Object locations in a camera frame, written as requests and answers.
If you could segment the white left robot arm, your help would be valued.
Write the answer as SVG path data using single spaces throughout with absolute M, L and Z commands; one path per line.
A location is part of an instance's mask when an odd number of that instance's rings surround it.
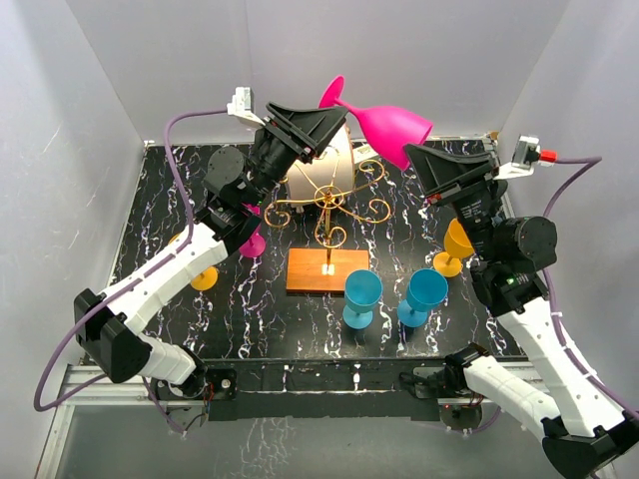
M 203 179 L 204 206 L 187 227 L 128 278 L 74 300 L 77 340 L 114 383 L 135 376 L 163 380 L 186 398 L 200 395 L 207 368 L 183 345 L 146 335 L 152 318 L 209 267 L 225 261 L 261 224 L 252 209 L 267 199 L 291 166 L 311 163 L 345 122 L 344 107 L 291 110 L 269 103 L 269 116 L 244 153 L 217 149 Z

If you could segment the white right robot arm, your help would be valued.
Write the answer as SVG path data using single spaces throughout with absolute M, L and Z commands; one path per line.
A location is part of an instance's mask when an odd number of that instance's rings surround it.
M 515 418 L 540 442 L 565 478 L 592 478 L 636 446 L 637 410 L 599 379 L 565 330 L 548 268 L 557 260 L 557 230 L 548 215 L 505 218 L 509 179 L 554 165 L 556 153 L 521 137 L 512 160 L 492 152 L 452 155 L 423 145 L 405 152 L 428 202 L 451 206 L 477 254 L 473 289 L 490 314 L 524 349 L 543 381 L 536 388 L 512 374 L 484 348 L 450 354 L 443 370 L 454 394 L 478 393 Z

